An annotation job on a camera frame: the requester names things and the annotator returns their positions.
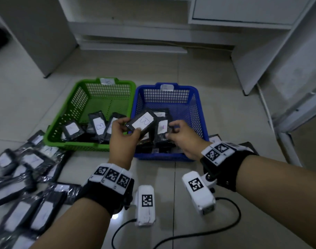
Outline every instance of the green plastic basket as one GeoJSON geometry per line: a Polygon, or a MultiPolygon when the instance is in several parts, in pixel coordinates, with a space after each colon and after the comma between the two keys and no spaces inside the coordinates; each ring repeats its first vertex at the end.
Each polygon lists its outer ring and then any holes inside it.
{"type": "Polygon", "coordinates": [[[132,81],[114,78],[115,85],[103,85],[100,79],[84,79],[76,83],[64,105],[44,135],[44,143],[66,150],[109,151],[110,145],[90,142],[62,142],[61,126],[75,119],[79,123],[88,123],[89,113],[102,110],[106,119],[113,112],[130,117],[136,85],[132,81]]]}

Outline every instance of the person's left hand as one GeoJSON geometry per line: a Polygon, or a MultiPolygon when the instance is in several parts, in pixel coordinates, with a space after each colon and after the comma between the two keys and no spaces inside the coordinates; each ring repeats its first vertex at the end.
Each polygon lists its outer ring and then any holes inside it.
{"type": "Polygon", "coordinates": [[[138,128],[132,134],[124,135],[123,132],[127,132],[128,129],[123,124],[128,121],[130,121],[128,117],[113,121],[109,159],[109,163],[114,163],[127,170],[131,167],[131,160],[141,134],[141,129],[138,128]]]}

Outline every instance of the hand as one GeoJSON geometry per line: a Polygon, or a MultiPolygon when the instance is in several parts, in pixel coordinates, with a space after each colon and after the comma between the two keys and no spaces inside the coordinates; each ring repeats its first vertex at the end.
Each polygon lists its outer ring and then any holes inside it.
{"type": "Polygon", "coordinates": [[[184,152],[185,155],[192,160],[199,161],[202,158],[202,150],[211,144],[211,142],[203,140],[198,134],[188,126],[184,120],[172,121],[170,126],[179,125],[175,128],[176,133],[166,134],[166,138],[175,142],[184,152]]]}
{"type": "Polygon", "coordinates": [[[109,163],[114,163],[127,170],[131,167],[131,160],[141,134],[141,129],[137,128],[132,134],[124,135],[123,132],[127,132],[127,127],[123,124],[128,121],[130,121],[128,117],[113,121],[109,159],[109,163]]]}

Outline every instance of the white cable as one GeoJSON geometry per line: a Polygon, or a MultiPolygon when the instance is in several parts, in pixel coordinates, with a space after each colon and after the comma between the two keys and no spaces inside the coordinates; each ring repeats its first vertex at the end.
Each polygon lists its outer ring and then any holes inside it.
{"type": "Polygon", "coordinates": [[[257,86],[258,92],[260,93],[260,97],[261,97],[262,103],[263,103],[263,105],[264,105],[265,112],[266,112],[266,114],[267,114],[267,116],[268,116],[268,123],[269,123],[269,125],[270,125],[270,127],[271,127],[273,133],[275,134],[275,129],[274,129],[274,127],[273,127],[273,122],[272,122],[271,114],[270,114],[270,111],[268,110],[268,105],[266,104],[266,101],[265,101],[263,92],[262,92],[261,87],[260,87],[260,85],[259,85],[258,83],[256,84],[256,86],[257,86]]]}

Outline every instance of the blue plastic basket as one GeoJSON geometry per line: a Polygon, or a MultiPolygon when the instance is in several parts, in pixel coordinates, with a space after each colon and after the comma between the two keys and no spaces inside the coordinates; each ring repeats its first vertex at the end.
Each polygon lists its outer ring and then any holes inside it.
{"type": "MultiPolygon", "coordinates": [[[[169,108],[173,120],[182,119],[192,127],[196,133],[209,141],[201,100],[198,90],[192,86],[179,86],[177,83],[156,83],[156,85],[143,85],[136,88],[131,117],[144,108],[169,108]],[[162,91],[161,85],[174,86],[173,91],[162,91]]],[[[136,153],[134,157],[140,160],[167,160],[192,162],[184,154],[142,154],[136,153]]]]}

